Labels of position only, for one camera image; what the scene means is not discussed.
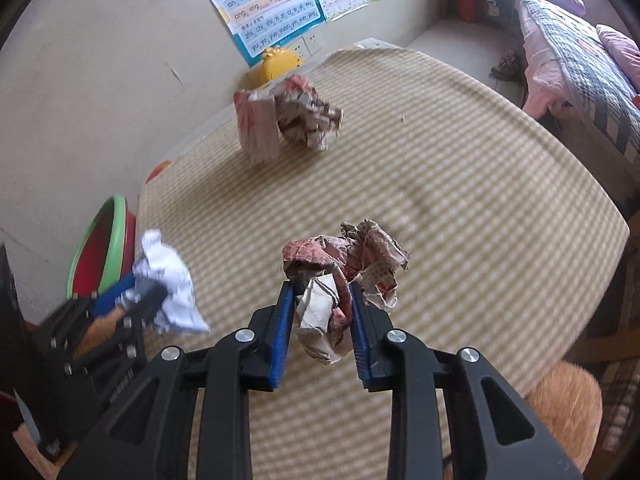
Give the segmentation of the white grey paper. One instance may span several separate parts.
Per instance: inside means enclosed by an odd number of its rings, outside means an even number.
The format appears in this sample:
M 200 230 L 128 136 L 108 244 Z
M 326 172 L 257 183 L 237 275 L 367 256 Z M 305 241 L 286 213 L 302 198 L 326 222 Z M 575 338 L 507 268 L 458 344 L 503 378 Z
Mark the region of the white grey paper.
M 134 284 L 119 297 L 126 309 L 137 304 L 154 285 L 163 285 L 167 296 L 154 315 L 158 334 L 209 333 L 210 327 L 196 306 L 191 273 L 175 248 L 162 241 L 158 229 L 141 237 L 142 256 L 134 263 Z

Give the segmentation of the red white torn carton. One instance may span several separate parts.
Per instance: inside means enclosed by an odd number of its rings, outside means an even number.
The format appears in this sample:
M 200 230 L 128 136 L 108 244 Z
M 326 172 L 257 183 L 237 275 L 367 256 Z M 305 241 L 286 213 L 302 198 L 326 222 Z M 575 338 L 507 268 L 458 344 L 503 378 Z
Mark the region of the red white torn carton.
M 239 141 L 253 162 L 272 162 L 280 156 L 276 101 L 264 90 L 241 90 L 233 96 Z

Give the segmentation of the red bin with green rim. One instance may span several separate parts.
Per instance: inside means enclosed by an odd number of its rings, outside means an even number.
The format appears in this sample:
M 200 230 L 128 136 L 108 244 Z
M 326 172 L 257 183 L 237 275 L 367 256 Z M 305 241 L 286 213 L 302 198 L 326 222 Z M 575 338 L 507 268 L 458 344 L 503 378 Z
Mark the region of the red bin with green rim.
M 124 196 L 108 198 L 76 248 L 66 282 L 66 298 L 104 294 L 134 264 L 136 216 Z

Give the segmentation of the yellow checkered tablecloth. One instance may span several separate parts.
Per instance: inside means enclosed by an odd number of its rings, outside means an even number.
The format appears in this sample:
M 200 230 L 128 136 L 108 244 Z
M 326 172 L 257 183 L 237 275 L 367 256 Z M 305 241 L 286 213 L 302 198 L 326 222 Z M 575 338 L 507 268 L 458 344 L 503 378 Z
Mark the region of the yellow checkered tablecloth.
M 382 479 L 390 395 L 358 378 L 348 286 L 432 348 L 477 348 L 526 393 L 592 317 L 629 229 L 551 133 L 443 62 L 343 50 L 307 82 L 343 112 L 326 150 L 285 141 L 254 162 L 230 118 L 143 185 L 138 230 L 178 252 L 208 325 L 148 348 L 212 346 L 297 278 L 283 380 L 250 396 L 254 476 Z

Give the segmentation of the yellow duck toy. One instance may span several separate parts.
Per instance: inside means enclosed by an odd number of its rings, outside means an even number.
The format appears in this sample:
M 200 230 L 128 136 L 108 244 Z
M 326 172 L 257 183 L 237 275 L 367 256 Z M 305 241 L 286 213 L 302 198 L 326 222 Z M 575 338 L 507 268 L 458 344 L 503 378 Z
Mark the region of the yellow duck toy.
M 247 72 L 240 87 L 250 90 L 260 88 L 302 65 L 303 60 L 290 49 L 267 48 L 262 52 L 262 59 Z

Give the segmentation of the shoes on floor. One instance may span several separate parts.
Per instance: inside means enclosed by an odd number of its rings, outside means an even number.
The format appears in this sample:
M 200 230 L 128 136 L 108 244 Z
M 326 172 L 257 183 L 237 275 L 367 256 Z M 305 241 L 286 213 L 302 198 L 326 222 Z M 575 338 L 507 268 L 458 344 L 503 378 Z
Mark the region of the shoes on floor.
M 500 61 L 491 67 L 490 74 L 500 81 L 522 82 L 525 79 L 523 55 L 517 50 L 507 50 Z

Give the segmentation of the bed with plaid blanket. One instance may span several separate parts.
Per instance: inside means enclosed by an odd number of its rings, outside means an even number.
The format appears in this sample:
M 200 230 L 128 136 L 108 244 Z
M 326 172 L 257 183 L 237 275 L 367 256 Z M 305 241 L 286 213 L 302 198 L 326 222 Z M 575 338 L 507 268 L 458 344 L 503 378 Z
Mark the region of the bed with plaid blanket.
M 541 118 L 568 103 L 570 114 L 600 132 L 639 167 L 636 88 L 600 41 L 597 29 L 547 0 L 516 0 L 524 38 L 524 110 Z

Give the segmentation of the pink pillow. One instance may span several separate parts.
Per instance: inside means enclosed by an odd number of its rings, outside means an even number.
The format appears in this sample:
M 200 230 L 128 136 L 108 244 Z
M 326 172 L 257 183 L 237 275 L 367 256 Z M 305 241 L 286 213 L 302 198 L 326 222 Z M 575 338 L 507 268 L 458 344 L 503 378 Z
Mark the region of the pink pillow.
M 610 57 L 639 91 L 640 51 L 634 40 L 608 25 L 597 24 L 597 33 Z

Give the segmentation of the blue pinyin wall poster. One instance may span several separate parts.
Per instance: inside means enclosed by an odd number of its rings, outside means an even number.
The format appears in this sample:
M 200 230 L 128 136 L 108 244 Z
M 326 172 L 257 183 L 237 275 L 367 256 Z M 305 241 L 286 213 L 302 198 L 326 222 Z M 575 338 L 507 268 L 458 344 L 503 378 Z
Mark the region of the blue pinyin wall poster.
M 210 0 L 250 67 L 326 21 L 319 0 Z

